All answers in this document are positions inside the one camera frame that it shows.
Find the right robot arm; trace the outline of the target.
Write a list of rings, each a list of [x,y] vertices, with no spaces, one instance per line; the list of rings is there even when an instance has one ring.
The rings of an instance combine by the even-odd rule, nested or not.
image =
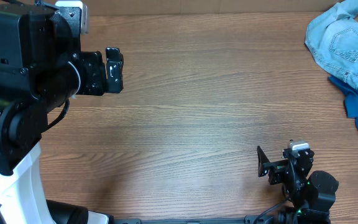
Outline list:
[[[306,141],[290,141],[282,160],[270,161],[257,147],[258,176],[270,185],[282,184],[284,200],[262,212],[254,223],[330,223],[329,211],[336,201],[339,182],[329,173],[310,172],[314,152]]]

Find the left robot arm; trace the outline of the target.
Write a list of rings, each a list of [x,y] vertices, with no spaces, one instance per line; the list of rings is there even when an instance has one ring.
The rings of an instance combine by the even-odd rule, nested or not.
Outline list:
[[[40,177],[40,140],[76,95],[123,89],[124,57],[81,50],[90,13],[81,1],[0,4],[0,223],[106,223],[112,215],[48,200]]]

